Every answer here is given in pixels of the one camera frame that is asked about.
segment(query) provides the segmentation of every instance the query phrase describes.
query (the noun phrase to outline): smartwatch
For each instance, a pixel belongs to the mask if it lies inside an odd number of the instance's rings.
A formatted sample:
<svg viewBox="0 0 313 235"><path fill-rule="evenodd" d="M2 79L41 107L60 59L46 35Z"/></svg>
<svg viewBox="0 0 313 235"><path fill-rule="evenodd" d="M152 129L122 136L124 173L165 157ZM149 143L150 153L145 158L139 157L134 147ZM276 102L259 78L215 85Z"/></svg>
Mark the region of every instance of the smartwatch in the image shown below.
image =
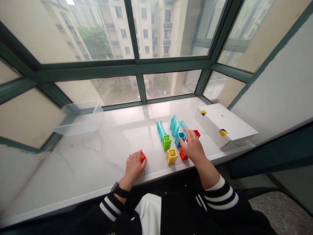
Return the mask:
<svg viewBox="0 0 313 235"><path fill-rule="evenodd" d="M126 191L124 189L121 189L118 185L118 182L116 182L113 187L111 188L111 193L115 193L119 195L122 198L127 198L129 195L129 191Z"/></svg>

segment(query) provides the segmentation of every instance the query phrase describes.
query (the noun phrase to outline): transparent storage box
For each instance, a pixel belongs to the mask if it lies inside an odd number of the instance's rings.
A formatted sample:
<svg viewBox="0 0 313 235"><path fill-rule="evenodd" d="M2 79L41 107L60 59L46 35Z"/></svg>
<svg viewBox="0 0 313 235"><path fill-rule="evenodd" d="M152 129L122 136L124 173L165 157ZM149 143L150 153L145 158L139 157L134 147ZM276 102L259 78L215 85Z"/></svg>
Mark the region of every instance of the transparent storage box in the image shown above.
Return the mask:
<svg viewBox="0 0 313 235"><path fill-rule="evenodd" d="M97 131L103 117L99 100L67 104L61 112L65 119L53 130L65 136Z"/></svg>

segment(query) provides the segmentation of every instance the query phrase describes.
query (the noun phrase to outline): red block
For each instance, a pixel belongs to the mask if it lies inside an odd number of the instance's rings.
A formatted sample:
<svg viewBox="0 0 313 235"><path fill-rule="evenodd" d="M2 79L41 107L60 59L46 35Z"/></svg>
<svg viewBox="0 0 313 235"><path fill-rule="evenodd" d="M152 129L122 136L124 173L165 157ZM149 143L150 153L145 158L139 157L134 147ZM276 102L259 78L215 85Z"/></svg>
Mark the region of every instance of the red block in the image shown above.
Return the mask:
<svg viewBox="0 0 313 235"><path fill-rule="evenodd" d="M181 158L182 160L188 159L188 157L187 157L187 155L185 154L185 152L184 152L183 149L180 150L179 155L180 155L180 158Z"/></svg>
<svg viewBox="0 0 313 235"><path fill-rule="evenodd" d="M194 132L196 133L196 136L197 136L198 139L199 139L199 137L200 137L201 135L200 135L200 133L198 132L198 130L194 130Z"/></svg>
<svg viewBox="0 0 313 235"><path fill-rule="evenodd" d="M141 151L141 159L140 162L143 163L143 161L146 159L146 155Z"/></svg>

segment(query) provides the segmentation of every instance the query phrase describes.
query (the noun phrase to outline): hand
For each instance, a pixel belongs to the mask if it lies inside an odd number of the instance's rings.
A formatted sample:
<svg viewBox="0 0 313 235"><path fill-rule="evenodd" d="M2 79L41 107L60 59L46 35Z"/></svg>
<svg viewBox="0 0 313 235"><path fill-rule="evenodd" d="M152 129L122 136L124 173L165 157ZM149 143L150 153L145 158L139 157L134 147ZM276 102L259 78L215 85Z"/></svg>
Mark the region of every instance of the hand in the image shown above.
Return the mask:
<svg viewBox="0 0 313 235"><path fill-rule="evenodd" d="M196 133L190 129L184 128L184 130L187 134L188 144L185 144L183 139L179 139L179 142L186 155L194 164L198 163L202 159L206 159L202 144L196 136Z"/></svg>
<svg viewBox="0 0 313 235"><path fill-rule="evenodd" d="M141 151L139 150L133 154L131 154L127 159L126 172L124 178L134 183L136 179L138 179L144 171L144 168L147 164L147 159L140 163L141 160Z"/></svg>

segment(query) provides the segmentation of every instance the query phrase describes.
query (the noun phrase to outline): marble countertop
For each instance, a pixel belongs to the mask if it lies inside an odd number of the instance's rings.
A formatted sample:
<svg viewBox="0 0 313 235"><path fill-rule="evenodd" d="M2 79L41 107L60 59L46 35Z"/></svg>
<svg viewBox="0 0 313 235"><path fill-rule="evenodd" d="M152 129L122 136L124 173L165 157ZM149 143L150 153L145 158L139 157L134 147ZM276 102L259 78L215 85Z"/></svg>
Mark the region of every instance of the marble countertop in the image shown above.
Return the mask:
<svg viewBox="0 0 313 235"><path fill-rule="evenodd" d="M206 105L198 97L104 112L96 132L62 137L54 150L3 215L5 227L61 208L107 194L123 177L127 157L140 149L148 162L136 184L194 166L188 159L177 158L168 165L157 130L162 121L171 135L170 121L176 115L188 128L198 130L208 159L219 164L234 158L254 145L221 151L194 119L196 109ZM172 137L171 148L175 148Z"/></svg>

